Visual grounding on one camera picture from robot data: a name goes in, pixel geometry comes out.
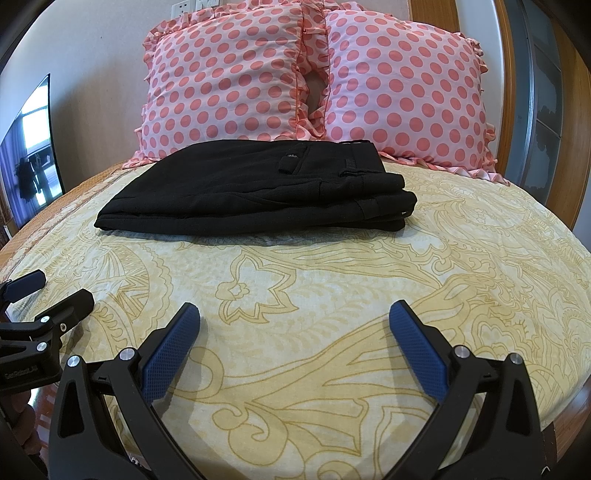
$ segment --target bedsheet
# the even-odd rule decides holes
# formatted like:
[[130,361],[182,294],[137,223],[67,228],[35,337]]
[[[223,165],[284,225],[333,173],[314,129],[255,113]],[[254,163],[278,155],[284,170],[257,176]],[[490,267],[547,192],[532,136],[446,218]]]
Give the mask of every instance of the bedsheet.
[[[80,288],[96,307],[63,363],[138,346],[190,301],[202,330],[165,425],[209,478],[379,479],[434,408],[388,329],[406,299],[452,345],[527,364],[542,427],[591,372],[591,255],[517,186],[386,163],[418,197],[397,233],[343,228],[196,238],[102,232],[99,209],[151,166],[118,171],[27,239],[2,278],[36,268],[32,317]],[[459,454],[476,397],[448,462]],[[135,446],[116,402],[109,409]]]

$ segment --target tv screen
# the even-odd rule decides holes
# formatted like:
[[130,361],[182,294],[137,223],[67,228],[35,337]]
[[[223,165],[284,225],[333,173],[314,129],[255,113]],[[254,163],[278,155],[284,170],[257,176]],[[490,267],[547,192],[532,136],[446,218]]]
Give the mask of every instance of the tv screen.
[[0,169],[19,228],[63,195],[51,141],[49,75],[28,98],[0,144]]

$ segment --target pink polka dot pillow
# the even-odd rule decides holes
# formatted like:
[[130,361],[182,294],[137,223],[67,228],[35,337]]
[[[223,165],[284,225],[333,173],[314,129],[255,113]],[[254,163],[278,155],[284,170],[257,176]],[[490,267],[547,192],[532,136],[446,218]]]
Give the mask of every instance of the pink polka dot pillow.
[[208,8],[152,29],[144,42],[150,89],[136,130],[140,148],[124,168],[201,141],[312,137],[302,7],[261,3]]
[[329,87],[311,115],[323,138],[371,140],[399,163],[505,182],[488,148],[476,41],[360,8],[325,14]]

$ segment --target wall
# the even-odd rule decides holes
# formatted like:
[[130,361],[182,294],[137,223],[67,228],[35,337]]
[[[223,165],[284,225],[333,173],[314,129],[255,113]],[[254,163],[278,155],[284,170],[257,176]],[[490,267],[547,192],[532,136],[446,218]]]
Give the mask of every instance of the wall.
[[587,190],[585,191],[577,223],[574,224],[573,233],[591,252],[591,176],[589,176],[587,182]]
[[[482,76],[482,99],[486,108],[486,121],[501,128],[505,91],[505,66],[499,18],[495,0],[456,0],[457,16],[462,33],[480,42],[484,61],[489,71]],[[489,147],[496,155],[498,140]]]
[[[0,74],[0,138],[51,73],[56,159],[72,189],[137,149],[147,74],[146,33],[174,0],[56,0],[33,23]],[[406,0],[362,0],[408,18]]]

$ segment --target human hand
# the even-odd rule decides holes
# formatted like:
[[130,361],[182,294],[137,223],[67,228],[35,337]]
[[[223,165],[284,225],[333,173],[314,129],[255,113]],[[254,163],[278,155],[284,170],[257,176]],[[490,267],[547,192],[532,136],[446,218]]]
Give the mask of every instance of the human hand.
[[31,399],[31,391],[22,392],[10,397],[12,407],[20,414],[17,424],[12,428],[18,444],[22,446],[27,455],[35,455],[41,451],[41,440],[35,425],[35,410],[28,402]]

